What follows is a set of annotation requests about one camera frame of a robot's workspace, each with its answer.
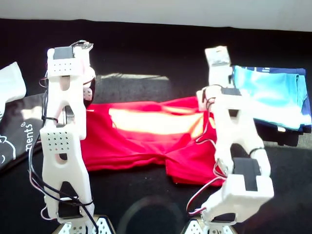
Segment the joint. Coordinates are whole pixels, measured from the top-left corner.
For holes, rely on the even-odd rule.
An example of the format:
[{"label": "joint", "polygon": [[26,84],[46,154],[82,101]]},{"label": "joint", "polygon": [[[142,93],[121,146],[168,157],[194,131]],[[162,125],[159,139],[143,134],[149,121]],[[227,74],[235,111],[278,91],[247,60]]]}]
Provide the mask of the joint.
[{"label": "joint", "polygon": [[258,191],[256,177],[260,176],[258,161],[252,158],[234,157],[233,174],[243,175],[246,191]]}]

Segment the black cloth with print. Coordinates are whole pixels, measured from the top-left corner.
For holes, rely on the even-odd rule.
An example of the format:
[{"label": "black cloth with print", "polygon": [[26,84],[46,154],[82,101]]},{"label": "black cloth with print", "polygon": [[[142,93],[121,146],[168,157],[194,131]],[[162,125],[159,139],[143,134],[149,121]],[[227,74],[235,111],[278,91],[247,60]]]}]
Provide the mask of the black cloth with print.
[{"label": "black cloth with print", "polygon": [[42,126],[42,95],[12,101],[5,106],[0,122],[0,172],[28,156]]}]

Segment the light blue fabric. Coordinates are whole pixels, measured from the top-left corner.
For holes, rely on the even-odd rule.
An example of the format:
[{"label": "light blue fabric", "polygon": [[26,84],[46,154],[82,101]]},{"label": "light blue fabric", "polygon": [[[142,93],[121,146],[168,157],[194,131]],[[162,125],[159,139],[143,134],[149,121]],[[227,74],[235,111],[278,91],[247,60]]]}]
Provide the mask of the light blue fabric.
[{"label": "light blue fabric", "polygon": [[253,101],[253,117],[284,128],[298,130],[301,109],[307,98],[305,77],[298,74],[271,74],[234,67],[236,88]]}]

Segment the black wire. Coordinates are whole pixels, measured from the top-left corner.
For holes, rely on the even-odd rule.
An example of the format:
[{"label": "black wire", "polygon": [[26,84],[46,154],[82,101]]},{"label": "black wire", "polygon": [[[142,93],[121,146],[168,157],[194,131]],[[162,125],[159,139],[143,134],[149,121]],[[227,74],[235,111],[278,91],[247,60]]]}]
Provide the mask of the black wire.
[{"label": "black wire", "polygon": [[[46,117],[46,114],[47,114],[47,104],[48,104],[48,85],[46,86],[47,89],[46,91],[44,92],[43,94],[43,102],[42,102],[42,127],[44,127],[45,125],[45,122],[47,119],[52,119],[54,120],[54,118],[48,118]],[[99,233],[99,230],[98,230],[98,226],[97,226],[97,223],[95,222],[95,220],[93,219],[93,217],[91,216],[91,214],[89,213],[89,211],[87,210],[86,206],[88,205],[91,205],[93,203],[93,201],[89,202],[89,203],[82,203],[79,199],[71,196],[71,195],[68,195],[67,193],[64,193],[60,190],[57,190],[53,187],[51,187],[50,185],[48,185],[47,183],[45,183],[43,181],[42,178],[40,178],[40,176],[37,174],[37,172],[35,171],[35,168],[34,168],[34,165],[33,165],[33,154],[34,154],[34,146],[36,144],[36,142],[38,141],[40,137],[40,133],[38,133],[37,137],[36,137],[36,140],[34,141],[30,151],[29,151],[29,157],[28,157],[28,164],[29,164],[29,173],[30,173],[30,179],[33,180],[33,182],[35,182],[35,186],[37,186],[43,193],[45,193],[47,196],[55,199],[56,201],[58,202],[61,202],[61,203],[67,203],[68,205],[71,205],[71,206],[81,206],[82,209],[86,212],[87,216],[89,217],[89,219],[91,220],[92,224],[94,225],[95,229],[96,229],[96,234]],[[72,199],[74,202],[69,202],[69,201],[64,201],[64,200],[61,200],[53,195],[51,195],[50,193],[48,193],[44,187],[47,187],[48,189],[50,189],[51,191],[55,192],[55,193],[58,193],[59,195],[64,195],[66,197],[69,197],[70,199]]]}]

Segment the blue cloth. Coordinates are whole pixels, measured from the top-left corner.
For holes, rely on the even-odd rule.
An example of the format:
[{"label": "blue cloth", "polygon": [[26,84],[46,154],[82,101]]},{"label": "blue cloth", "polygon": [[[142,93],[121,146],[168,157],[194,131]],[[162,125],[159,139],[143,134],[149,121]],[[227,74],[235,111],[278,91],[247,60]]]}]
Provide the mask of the blue cloth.
[{"label": "blue cloth", "polygon": [[[251,71],[257,71],[257,72],[264,72],[264,73],[287,73],[287,74],[298,74],[301,76],[306,75],[306,70],[304,68],[275,68],[275,67],[243,67]],[[301,81],[303,86],[306,88],[305,79]],[[300,131],[302,131],[302,127],[306,126],[308,128],[311,128],[312,126],[312,117],[311,117],[311,108],[310,108],[310,99],[307,95],[307,98],[304,100],[302,109],[302,122],[301,126],[299,128]]]},{"label": "blue cloth", "polygon": [[251,97],[255,119],[292,130],[300,128],[301,109],[308,96],[303,75],[271,74],[235,66],[233,79],[241,93]]},{"label": "blue cloth", "polygon": [[306,75],[304,68],[277,68],[277,67],[243,67],[251,71],[267,72],[267,73],[287,73],[287,74],[298,74],[301,76]]}]

